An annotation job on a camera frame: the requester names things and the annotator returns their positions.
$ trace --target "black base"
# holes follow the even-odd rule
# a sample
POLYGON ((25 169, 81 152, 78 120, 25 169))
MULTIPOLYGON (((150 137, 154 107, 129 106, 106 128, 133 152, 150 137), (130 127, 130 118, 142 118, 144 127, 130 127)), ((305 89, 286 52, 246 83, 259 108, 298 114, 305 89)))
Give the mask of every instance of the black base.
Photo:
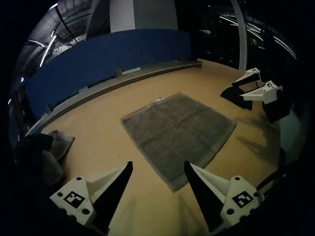
POLYGON ((240 96, 244 93, 245 92, 239 87, 229 87, 226 90, 224 90, 220 96, 241 108, 248 109, 251 111, 253 107, 253 101, 244 101, 243 97, 240 96))
POLYGON ((278 99, 269 104, 263 103, 263 110, 266 113, 268 121, 273 123, 290 114, 290 103, 282 99, 278 99))

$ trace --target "screw hole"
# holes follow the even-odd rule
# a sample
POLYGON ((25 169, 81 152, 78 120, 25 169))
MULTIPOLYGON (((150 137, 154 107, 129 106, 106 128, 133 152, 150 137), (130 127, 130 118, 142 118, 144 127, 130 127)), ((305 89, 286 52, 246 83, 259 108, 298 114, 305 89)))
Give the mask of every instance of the screw hole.
POLYGON ((230 208, 230 209, 228 209, 228 210, 226 211, 226 213, 227 213, 228 215, 232 215, 232 214, 234 213, 234 210, 233 210, 232 208, 230 208))
POLYGON ((245 219, 245 217, 246 217, 246 216, 241 216, 241 217, 239 218, 239 221, 244 220, 244 219, 245 219))
POLYGON ((82 209, 82 213, 85 214, 85 215, 88 215, 90 214, 90 211, 86 208, 82 209))

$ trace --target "ceiling light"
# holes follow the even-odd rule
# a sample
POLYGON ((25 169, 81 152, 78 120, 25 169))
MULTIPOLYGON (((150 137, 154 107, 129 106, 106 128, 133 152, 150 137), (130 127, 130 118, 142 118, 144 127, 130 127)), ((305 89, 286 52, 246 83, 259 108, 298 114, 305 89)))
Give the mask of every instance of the ceiling light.
POLYGON ((45 53, 43 55, 43 58, 42 58, 42 61, 41 61, 40 65, 39 65, 39 67, 42 67, 42 64, 43 64, 43 62, 45 60, 45 57, 47 56, 48 50, 50 49, 50 47, 51 47, 51 45, 52 45, 52 43, 54 42, 55 39, 56 39, 56 35, 49 42, 48 47, 45 50, 45 53))
POLYGON ((246 27, 247 27, 249 30, 255 31, 255 32, 257 32, 257 33, 260 33, 259 30, 255 29, 255 28, 253 28, 253 27, 250 27, 250 26, 246 26, 246 27))
POLYGON ((251 24, 251 23, 248 23, 250 26, 253 26, 253 27, 255 27, 256 29, 258 29, 258 30, 261 30, 261 28, 258 28, 257 26, 255 26, 255 25, 253 25, 253 24, 251 24))
POLYGON ((274 37, 274 40, 281 44, 283 47, 285 47, 288 51, 290 51, 291 54, 294 55, 294 58, 296 59, 296 56, 295 56, 295 53, 293 52, 293 50, 291 48, 289 48, 289 46, 287 46, 283 41, 281 41, 279 38, 277 38, 276 36, 273 36, 274 37))
POLYGON ((219 16, 219 17, 222 18, 222 19, 228 20, 228 21, 230 21, 230 22, 233 23, 233 24, 237 24, 237 22, 234 21, 234 20, 230 20, 230 19, 225 18, 225 17, 223 17, 223 16, 219 16))
POLYGON ((275 42, 281 45, 285 50, 287 50, 296 60, 296 55, 294 54, 294 52, 290 51, 288 48, 286 48, 282 43, 278 42, 277 40, 275 40, 275 42))
POLYGON ((257 38, 259 38, 261 41, 263 41, 263 38, 260 37, 258 34, 256 34, 255 32, 251 31, 250 29, 247 29, 249 32, 251 32, 253 35, 255 35, 257 38))
POLYGON ((54 4, 54 5, 52 5, 48 10, 51 10, 51 9, 53 9, 54 7, 56 7, 58 5, 58 3, 56 3, 56 4, 54 4))
POLYGON ((41 45, 42 47, 46 47, 44 44, 42 44, 41 42, 38 42, 38 41, 36 41, 36 40, 28 40, 29 42, 34 42, 34 43, 37 43, 37 44, 39 44, 39 45, 41 45))

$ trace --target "black cable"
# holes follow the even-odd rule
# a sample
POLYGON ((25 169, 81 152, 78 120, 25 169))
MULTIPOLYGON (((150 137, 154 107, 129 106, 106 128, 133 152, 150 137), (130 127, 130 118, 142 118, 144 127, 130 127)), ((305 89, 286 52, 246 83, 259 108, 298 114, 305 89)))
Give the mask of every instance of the black cable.
POLYGON ((56 6, 55 9, 56 9, 56 12, 57 12, 57 14, 58 14, 58 16, 59 16, 61 22, 63 23, 64 27, 66 28, 66 30, 67 30, 67 31, 69 32, 69 34, 72 36, 72 38, 74 39, 74 41, 77 42, 77 40, 75 39, 75 37, 73 36, 73 34, 72 34, 71 31, 69 30, 69 28, 67 27, 66 23, 64 22, 64 20, 63 20, 61 14, 60 14, 60 11, 59 11, 59 9, 58 9, 58 6, 56 6))

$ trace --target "small white object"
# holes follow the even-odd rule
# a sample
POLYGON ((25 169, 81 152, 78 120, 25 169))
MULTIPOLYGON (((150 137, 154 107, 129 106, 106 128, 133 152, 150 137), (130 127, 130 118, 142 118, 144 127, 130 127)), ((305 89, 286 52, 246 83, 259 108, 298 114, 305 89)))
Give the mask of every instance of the small white object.
POLYGON ((260 79, 260 81, 261 81, 260 70, 258 70, 257 68, 253 68, 253 69, 247 70, 247 71, 245 72, 245 75, 243 75, 241 78, 239 78, 239 79, 238 79, 237 81, 235 81, 235 82, 238 82, 238 81, 240 81, 240 80, 243 80, 243 79, 245 79, 245 78, 247 78, 247 77, 249 77, 249 76, 251 76, 251 75, 253 75, 253 74, 258 74, 258 75, 259 75, 259 79, 260 79))
POLYGON ((282 86, 278 87, 270 80, 264 87, 242 94, 241 96, 243 96, 244 100, 263 101, 264 104, 268 104, 277 100, 277 90, 279 89, 282 90, 282 86))
POLYGON ((128 163, 114 169, 99 179, 88 181, 83 177, 76 177, 50 196, 59 207, 67 211, 67 215, 75 216, 81 225, 89 225, 96 217, 94 202, 122 173, 128 163))
POLYGON ((265 199, 264 195, 256 190, 241 176, 234 176, 226 180, 190 163, 199 178, 223 203, 220 216, 223 223, 212 233, 216 234, 237 224, 241 217, 248 216, 265 199))

